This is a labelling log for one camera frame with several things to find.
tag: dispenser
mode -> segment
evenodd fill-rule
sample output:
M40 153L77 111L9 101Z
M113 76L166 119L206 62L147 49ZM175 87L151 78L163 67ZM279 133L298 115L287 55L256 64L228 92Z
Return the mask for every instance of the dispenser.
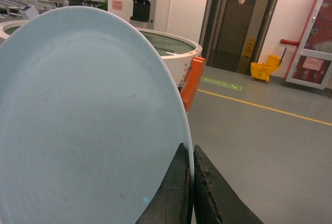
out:
M154 29L157 0L133 0L133 16L129 23L135 27Z

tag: green floor sticker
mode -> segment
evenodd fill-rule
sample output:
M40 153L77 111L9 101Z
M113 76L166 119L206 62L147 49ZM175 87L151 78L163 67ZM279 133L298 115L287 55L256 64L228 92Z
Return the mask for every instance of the green floor sticker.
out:
M225 88L230 88L230 89L242 91L242 86L235 85L235 84L228 83L228 82L224 82L224 81L221 81L221 80L215 80L215 79L212 79L212 78L207 78L207 77L202 76L201 81L211 83L211 84L214 84L214 85L218 85L218 86L222 86L222 87L225 87Z

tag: yellow floor line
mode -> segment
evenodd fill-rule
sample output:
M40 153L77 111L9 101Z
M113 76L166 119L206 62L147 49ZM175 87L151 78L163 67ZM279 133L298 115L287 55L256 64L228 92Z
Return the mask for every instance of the yellow floor line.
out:
M204 91L204 90L201 90L201 89L197 89L197 91L202 92L202 93L207 93L207 94L210 94L210 95L214 95L214 96L217 96L217 97L229 99L229 100L232 100L232 101L241 102L241 103L244 103L244 104L247 104L247 105L257 106L257 107L264 108L264 109L267 109L267 110L276 111L278 113L287 114L287 115L294 116L294 117L297 117L297 118L310 120L310 121L317 122L317 123L320 123L320 124L326 124L326 125L329 125L329 126L332 127L332 123L329 123L329 122L325 122L325 121L320 121L320 120L317 120L317 119L308 118L308 117L305 117L305 116L302 116L302 115L298 115L298 114L292 114L292 113L289 113L287 111L281 111L281 110L278 110L278 109L275 109L275 108L271 108L271 107L267 107L267 106L262 106L262 105L251 103L251 102L248 102L248 101L238 100L238 99L235 99L235 98L232 98L232 97L224 96L224 95L217 94L217 93L212 93L212 92L209 92L209 91Z

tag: red pipe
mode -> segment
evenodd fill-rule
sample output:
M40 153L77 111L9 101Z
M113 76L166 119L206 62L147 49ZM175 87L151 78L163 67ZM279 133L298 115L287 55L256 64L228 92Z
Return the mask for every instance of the red pipe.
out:
M289 44L289 45L294 45L294 46L299 46L300 42L299 41L290 41L290 40L286 40L286 39L281 39L280 40L281 44Z

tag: mop bucket wringer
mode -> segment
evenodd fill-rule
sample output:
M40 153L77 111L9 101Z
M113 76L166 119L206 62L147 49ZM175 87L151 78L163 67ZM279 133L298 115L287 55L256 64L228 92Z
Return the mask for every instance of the mop bucket wringer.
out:
M250 67L251 76L259 80L270 81L272 72L277 71L281 66L285 52L286 49L281 58L273 54L269 55L267 63L252 62Z

